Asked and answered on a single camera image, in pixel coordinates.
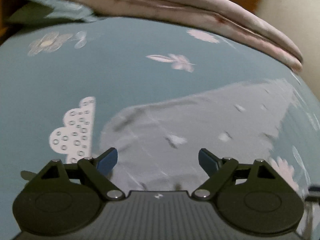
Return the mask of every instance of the pink blanket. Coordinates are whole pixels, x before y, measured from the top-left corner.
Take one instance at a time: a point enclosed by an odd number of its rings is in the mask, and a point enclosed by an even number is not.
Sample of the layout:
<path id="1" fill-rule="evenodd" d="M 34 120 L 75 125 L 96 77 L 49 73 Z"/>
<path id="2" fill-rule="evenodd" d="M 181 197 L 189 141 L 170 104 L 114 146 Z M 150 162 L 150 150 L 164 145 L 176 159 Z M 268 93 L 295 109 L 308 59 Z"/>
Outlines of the pink blanket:
<path id="1" fill-rule="evenodd" d="M 217 33 L 302 70 L 302 54 L 282 32 L 229 0 L 70 0 L 107 16 L 154 19 Z"/>

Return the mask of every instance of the pillow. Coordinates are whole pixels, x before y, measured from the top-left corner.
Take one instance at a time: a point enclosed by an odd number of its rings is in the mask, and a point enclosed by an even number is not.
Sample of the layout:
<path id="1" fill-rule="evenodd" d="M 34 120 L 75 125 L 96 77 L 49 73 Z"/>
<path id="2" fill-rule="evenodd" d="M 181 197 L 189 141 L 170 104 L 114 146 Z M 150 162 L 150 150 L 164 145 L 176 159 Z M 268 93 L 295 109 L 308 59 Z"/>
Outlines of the pillow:
<path id="1" fill-rule="evenodd" d="M 41 24 L 60 21 L 61 19 L 94 22 L 98 18 L 93 10 L 81 4 L 64 0 L 29 0 L 27 4 L 17 10 L 9 19 L 11 23 Z"/>

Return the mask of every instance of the bed sheet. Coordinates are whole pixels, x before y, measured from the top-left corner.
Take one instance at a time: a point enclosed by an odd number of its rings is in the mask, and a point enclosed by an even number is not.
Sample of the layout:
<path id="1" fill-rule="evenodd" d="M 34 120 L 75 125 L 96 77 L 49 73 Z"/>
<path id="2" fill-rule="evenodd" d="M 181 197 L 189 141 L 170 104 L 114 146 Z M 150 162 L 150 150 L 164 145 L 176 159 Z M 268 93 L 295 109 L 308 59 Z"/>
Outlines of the bed sheet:
<path id="1" fill-rule="evenodd" d="M 207 179 L 200 148 L 264 158 L 300 195 L 320 182 L 319 102 L 285 65 L 224 37 L 125 17 L 23 29 L 0 47 L 0 73 L 1 239 L 19 232 L 21 171 L 109 147 L 126 193 L 192 192 Z"/>

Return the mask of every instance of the flower print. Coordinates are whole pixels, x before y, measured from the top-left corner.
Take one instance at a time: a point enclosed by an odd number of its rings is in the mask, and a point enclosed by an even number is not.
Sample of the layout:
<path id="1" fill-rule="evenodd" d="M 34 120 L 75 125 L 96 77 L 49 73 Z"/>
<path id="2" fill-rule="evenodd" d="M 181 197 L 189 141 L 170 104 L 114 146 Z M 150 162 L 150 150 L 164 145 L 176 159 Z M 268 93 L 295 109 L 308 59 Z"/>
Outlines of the flower print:
<path id="1" fill-rule="evenodd" d="M 87 32 L 80 31 L 76 34 L 75 40 L 78 40 L 78 42 L 75 44 L 75 49 L 80 49 L 87 43 Z"/>
<path id="2" fill-rule="evenodd" d="M 202 41 L 208 41 L 211 43 L 219 43 L 219 41 L 210 35 L 209 33 L 199 31 L 199 30 L 187 30 L 187 33 L 189 33 L 191 36 L 194 36 L 196 39 L 202 40 Z"/>
<path id="3" fill-rule="evenodd" d="M 36 173 L 34 173 L 32 171 L 24 171 L 23 170 L 20 172 L 20 176 L 24 180 L 31 181 L 36 176 Z"/>
<path id="4" fill-rule="evenodd" d="M 41 51 L 54 52 L 59 49 L 63 43 L 72 37 L 72 34 L 59 35 L 59 32 L 50 32 L 42 39 L 33 41 L 29 47 L 29 56 L 34 56 Z"/>
<path id="5" fill-rule="evenodd" d="M 278 174 L 292 187 L 295 191 L 298 191 L 299 185 L 293 181 L 294 168 L 288 164 L 286 160 L 277 158 L 277 163 L 274 159 L 270 158 L 270 164 L 272 168 L 278 172 Z"/>
<path id="6" fill-rule="evenodd" d="M 185 70 L 188 72 L 194 71 L 194 64 L 191 64 L 190 61 L 183 55 L 169 54 L 169 57 L 162 55 L 149 55 L 147 58 L 160 62 L 173 63 L 171 66 L 173 69 Z"/>

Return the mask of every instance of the gray cloth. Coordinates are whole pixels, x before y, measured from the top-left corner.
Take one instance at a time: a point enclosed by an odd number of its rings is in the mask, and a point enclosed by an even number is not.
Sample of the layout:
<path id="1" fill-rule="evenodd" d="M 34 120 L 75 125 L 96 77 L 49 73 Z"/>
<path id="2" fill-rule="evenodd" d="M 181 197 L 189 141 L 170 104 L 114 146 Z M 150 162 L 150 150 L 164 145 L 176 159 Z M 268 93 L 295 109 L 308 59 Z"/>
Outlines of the gray cloth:
<path id="1" fill-rule="evenodd" d="M 111 181 L 125 192 L 179 188 L 191 193 L 208 178 L 198 164 L 201 148 L 240 163 L 268 159 L 271 138 L 278 136 L 290 104 L 298 104 L 294 88 L 275 80 L 129 107 L 105 125 L 100 149 L 117 148 Z"/>

